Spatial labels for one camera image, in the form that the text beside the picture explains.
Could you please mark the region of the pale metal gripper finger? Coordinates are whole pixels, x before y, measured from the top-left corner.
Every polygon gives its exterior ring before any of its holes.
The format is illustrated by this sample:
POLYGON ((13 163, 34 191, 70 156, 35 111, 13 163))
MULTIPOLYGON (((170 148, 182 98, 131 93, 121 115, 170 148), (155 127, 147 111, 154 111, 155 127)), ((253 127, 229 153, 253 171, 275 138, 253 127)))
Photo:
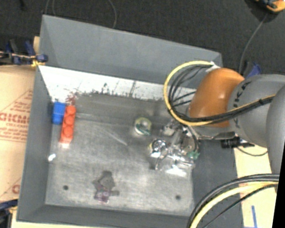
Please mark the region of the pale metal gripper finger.
POLYGON ((174 160, 173 163, 166 169, 166 173, 174 176, 188 177, 191 170, 191 164, 174 160))
POLYGON ((154 169, 157 171, 162 171, 163 166, 165 165, 165 161, 167 156, 169 155, 170 151, 168 149, 161 150, 159 152, 158 158, 156 160, 154 169))

